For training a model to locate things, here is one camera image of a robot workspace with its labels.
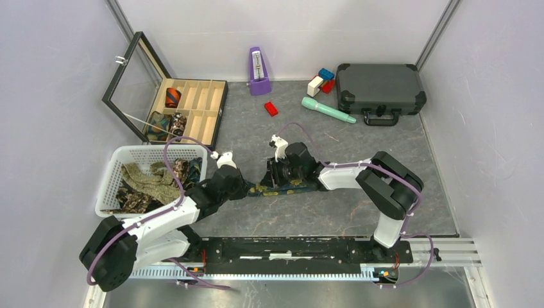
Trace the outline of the navy yellow floral tie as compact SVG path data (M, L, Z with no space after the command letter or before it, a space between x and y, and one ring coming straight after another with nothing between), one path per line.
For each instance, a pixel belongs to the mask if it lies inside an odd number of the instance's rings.
M318 190L317 184L304 182L303 180L291 180L280 187L260 185L248 180L246 181L246 184L249 188L247 193L248 197L280 196L286 194L309 193Z

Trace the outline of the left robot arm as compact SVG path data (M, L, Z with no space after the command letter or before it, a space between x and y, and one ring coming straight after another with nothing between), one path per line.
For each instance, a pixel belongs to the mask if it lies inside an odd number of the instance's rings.
M176 257L195 261L201 243L190 225L215 214L228 201L245 198L247 192L240 169L225 165L169 205L135 219L102 219L79 255L87 269L87 284L108 292L133 271L158 261Z

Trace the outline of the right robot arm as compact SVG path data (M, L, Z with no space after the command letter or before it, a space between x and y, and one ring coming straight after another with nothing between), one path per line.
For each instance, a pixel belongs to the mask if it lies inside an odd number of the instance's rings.
M378 208L378 225L370 245L372 257L386 262L396 254L396 242L405 231L406 219L421 200L420 177L385 151L358 162L320 162L302 142L288 143L274 136L269 145L273 157L254 195L361 189Z

